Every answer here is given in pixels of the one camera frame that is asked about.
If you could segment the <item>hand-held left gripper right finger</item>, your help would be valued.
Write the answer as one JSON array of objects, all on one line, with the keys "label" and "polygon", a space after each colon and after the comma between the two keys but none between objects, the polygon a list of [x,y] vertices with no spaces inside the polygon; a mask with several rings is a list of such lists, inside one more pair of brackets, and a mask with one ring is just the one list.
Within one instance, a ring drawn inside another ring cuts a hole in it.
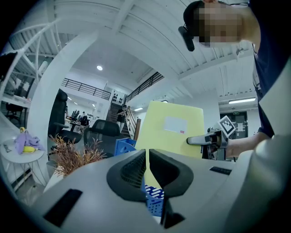
[{"label": "hand-held left gripper right finger", "polygon": [[194,179],[185,164],[154,149],[149,150],[150,170],[164,191],[165,198],[184,195]]}]

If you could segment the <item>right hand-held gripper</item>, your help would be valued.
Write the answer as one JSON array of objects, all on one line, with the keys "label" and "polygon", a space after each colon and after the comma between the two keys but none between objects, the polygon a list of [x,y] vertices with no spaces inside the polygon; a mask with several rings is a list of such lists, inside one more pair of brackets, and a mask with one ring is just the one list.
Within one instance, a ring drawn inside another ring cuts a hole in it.
[{"label": "right hand-held gripper", "polygon": [[221,118],[213,127],[208,128],[206,135],[188,137],[189,145],[202,145],[202,158],[226,160],[226,148],[235,126],[228,116]]}]

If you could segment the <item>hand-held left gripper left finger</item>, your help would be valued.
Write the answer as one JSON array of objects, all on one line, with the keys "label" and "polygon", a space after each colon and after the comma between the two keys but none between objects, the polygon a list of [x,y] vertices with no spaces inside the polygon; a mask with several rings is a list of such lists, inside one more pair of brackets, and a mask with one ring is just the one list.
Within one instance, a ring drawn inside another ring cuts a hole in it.
[{"label": "hand-held left gripper left finger", "polygon": [[146,151],[134,154],[117,162],[107,172],[106,180],[111,190],[126,201],[146,202],[142,181],[146,171]]}]

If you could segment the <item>blue mesh file basket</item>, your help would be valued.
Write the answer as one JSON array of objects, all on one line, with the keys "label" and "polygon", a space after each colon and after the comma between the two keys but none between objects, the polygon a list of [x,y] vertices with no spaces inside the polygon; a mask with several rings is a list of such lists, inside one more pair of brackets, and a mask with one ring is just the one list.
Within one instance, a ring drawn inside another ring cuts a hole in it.
[{"label": "blue mesh file basket", "polygon": [[[135,140],[129,138],[117,139],[115,143],[114,156],[135,151],[135,145]],[[144,178],[142,178],[141,190],[145,193],[146,205],[151,215],[161,218],[164,201],[164,191],[160,188],[146,185]]]}]

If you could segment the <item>yellow folder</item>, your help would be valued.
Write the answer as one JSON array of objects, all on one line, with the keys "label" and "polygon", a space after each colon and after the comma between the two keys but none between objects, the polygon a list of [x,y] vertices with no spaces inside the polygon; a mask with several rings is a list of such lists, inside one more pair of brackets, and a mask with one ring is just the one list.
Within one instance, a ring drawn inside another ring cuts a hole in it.
[{"label": "yellow folder", "polygon": [[202,158],[201,147],[187,144],[186,139],[204,133],[201,108],[151,101],[135,146],[137,150],[146,150],[145,184],[160,188],[150,171],[149,149]]}]

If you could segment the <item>person's right forearm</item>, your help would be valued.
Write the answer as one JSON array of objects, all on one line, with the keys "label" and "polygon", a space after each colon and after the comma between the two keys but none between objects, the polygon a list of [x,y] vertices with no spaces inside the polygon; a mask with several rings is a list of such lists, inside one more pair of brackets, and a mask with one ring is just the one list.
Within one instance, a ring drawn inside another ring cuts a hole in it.
[{"label": "person's right forearm", "polygon": [[229,139],[226,147],[226,157],[239,157],[241,153],[254,150],[260,142],[267,139],[270,139],[270,137],[262,132],[258,132],[251,137]]}]

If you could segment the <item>dark double door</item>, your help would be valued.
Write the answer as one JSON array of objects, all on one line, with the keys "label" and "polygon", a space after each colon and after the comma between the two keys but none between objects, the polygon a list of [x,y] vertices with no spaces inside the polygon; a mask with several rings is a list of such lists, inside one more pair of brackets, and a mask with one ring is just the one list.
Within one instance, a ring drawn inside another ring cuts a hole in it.
[{"label": "dark double door", "polygon": [[236,127],[236,130],[231,134],[230,139],[241,139],[248,137],[247,113],[245,111],[220,114],[220,118],[223,118],[224,116],[228,116]]}]

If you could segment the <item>black mesh office chair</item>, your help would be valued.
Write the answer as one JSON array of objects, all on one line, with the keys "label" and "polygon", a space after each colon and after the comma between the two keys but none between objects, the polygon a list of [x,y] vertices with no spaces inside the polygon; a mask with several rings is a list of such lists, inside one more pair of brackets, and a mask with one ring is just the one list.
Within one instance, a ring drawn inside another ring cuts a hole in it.
[{"label": "black mesh office chair", "polygon": [[92,149],[94,142],[98,143],[98,148],[103,151],[107,158],[113,157],[115,152],[115,143],[118,139],[123,139],[124,135],[120,133],[117,123],[97,120],[92,127],[84,130],[84,146]]}]

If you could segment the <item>staircase with handrail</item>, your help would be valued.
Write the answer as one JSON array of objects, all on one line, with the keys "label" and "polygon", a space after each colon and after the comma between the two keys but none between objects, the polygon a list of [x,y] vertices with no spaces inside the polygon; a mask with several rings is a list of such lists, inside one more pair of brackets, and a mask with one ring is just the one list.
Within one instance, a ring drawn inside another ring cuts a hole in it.
[{"label": "staircase with handrail", "polygon": [[[121,109],[121,105],[111,103],[106,117],[107,121],[117,123],[117,112]],[[125,120],[121,134],[124,137],[137,140],[139,136],[141,120],[136,120],[132,114],[131,107],[127,106],[125,109]]]}]

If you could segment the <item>orange dried plant in pot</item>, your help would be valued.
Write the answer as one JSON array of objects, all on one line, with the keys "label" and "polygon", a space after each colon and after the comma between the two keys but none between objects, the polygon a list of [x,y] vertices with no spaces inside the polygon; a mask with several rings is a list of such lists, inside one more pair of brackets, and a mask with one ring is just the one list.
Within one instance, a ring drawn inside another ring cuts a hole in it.
[{"label": "orange dried plant in pot", "polygon": [[56,143],[52,151],[55,156],[52,161],[55,163],[54,173],[47,183],[44,192],[51,189],[59,181],[69,176],[75,170],[93,162],[101,161],[108,157],[108,154],[100,148],[101,141],[94,139],[91,146],[85,145],[82,151],[76,149],[76,140],[65,142],[64,137],[59,135],[51,137]]}]

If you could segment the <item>long ceiling lamp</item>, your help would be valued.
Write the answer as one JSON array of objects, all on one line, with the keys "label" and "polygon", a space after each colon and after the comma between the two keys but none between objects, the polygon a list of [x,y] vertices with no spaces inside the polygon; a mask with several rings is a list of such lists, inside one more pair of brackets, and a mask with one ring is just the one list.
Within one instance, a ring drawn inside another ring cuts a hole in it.
[{"label": "long ceiling lamp", "polygon": [[253,98],[245,98],[245,99],[239,99],[239,100],[231,100],[228,103],[229,104],[239,104],[239,103],[252,102],[252,101],[255,101],[255,100],[256,100],[256,98],[253,97]]}]

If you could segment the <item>tall black office chair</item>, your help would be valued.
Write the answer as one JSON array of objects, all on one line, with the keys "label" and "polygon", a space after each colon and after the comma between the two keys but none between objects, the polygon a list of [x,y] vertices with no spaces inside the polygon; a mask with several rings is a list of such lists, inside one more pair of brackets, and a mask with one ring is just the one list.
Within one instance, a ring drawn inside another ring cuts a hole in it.
[{"label": "tall black office chair", "polygon": [[82,135],[77,132],[65,130],[69,128],[65,125],[67,100],[67,94],[59,89],[50,114],[48,137],[50,138],[52,136],[55,138],[55,136],[60,136],[66,143],[78,143],[82,139]]}]

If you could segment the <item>black balcony railing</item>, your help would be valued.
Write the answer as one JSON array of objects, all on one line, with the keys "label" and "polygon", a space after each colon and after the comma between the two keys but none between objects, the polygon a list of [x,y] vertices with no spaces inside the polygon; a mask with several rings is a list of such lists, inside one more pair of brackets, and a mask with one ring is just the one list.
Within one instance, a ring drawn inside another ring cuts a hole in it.
[{"label": "black balcony railing", "polygon": [[[139,95],[142,91],[151,87],[158,81],[162,80],[164,76],[159,72],[154,73],[151,77],[149,77],[146,81],[140,84],[131,94],[125,97],[125,103],[133,99],[135,96]],[[80,91],[92,96],[100,97],[105,100],[109,100],[109,92],[102,90],[97,87],[93,87],[78,81],[74,81],[68,78],[65,78],[61,84],[63,87],[67,87],[76,91]]]}]

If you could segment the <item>purple cloth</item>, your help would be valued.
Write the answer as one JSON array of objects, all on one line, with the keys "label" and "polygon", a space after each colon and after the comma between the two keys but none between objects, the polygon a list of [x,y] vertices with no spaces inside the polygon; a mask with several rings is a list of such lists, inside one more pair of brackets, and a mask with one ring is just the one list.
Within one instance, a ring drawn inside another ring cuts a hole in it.
[{"label": "purple cloth", "polygon": [[24,146],[34,147],[35,151],[45,150],[40,143],[40,139],[38,137],[32,137],[28,131],[21,132],[14,140],[14,145],[18,154],[22,154]]}]

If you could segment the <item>round white side table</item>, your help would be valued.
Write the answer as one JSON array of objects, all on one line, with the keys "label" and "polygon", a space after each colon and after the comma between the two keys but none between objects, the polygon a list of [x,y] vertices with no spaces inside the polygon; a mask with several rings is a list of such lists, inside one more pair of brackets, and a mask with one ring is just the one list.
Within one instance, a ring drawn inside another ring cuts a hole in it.
[{"label": "round white side table", "polygon": [[[12,151],[7,153],[3,144],[6,144]],[[18,154],[15,149],[14,140],[10,139],[0,145],[0,155],[4,160],[4,170],[8,180],[15,191],[29,177],[33,177],[36,183],[46,186],[46,178],[40,168],[40,159],[43,157],[44,151],[38,150],[30,154]]]}]

